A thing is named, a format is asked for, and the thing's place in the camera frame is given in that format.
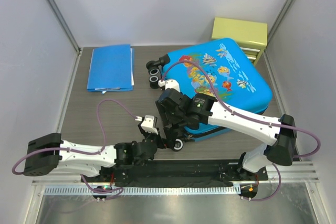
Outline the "blue suitcase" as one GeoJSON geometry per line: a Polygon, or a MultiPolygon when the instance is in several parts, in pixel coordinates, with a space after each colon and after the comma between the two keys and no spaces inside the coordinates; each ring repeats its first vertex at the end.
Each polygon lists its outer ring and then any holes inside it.
{"type": "MultiPolygon", "coordinates": [[[[239,45],[223,38],[167,53],[146,63],[150,87],[158,88],[160,80],[176,80],[180,91],[192,98],[206,94],[228,105],[256,114],[264,114],[272,100],[272,91],[239,45]]],[[[174,151],[185,142],[198,142],[223,134],[228,128],[202,124],[198,130],[184,128],[174,151]]]]}

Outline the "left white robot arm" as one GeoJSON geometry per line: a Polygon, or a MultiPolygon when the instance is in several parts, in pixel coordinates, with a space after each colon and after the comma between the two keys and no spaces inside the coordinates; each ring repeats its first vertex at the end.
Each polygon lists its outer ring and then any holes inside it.
{"type": "Polygon", "coordinates": [[[25,176],[44,176],[65,172],[95,177],[106,182],[111,168],[131,168],[153,160],[159,148],[166,148],[156,127],[157,118],[151,115],[137,117],[142,141],[115,145],[92,146],[63,140],[61,134],[50,133],[28,143],[25,176]]]}

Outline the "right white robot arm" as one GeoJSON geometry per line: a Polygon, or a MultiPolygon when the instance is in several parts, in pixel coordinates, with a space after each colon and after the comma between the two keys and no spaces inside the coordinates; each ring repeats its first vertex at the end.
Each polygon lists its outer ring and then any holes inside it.
{"type": "Polygon", "coordinates": [[[224,171],[228,179],[253,179],[270,164],[292,165],[297,139],[292,116],[263,117],[206,94],[196,94],[190,98],[180,91],[178,82],[173,79],[160,80],[158,85],[164,91],[156,106],[163,124],[170,126],[165,131],[166,137],[178,140],[184,128],[198,130],[204,124],[235,130],[262,142],[254,150],[242,153],[238,163],[224,171]]]}

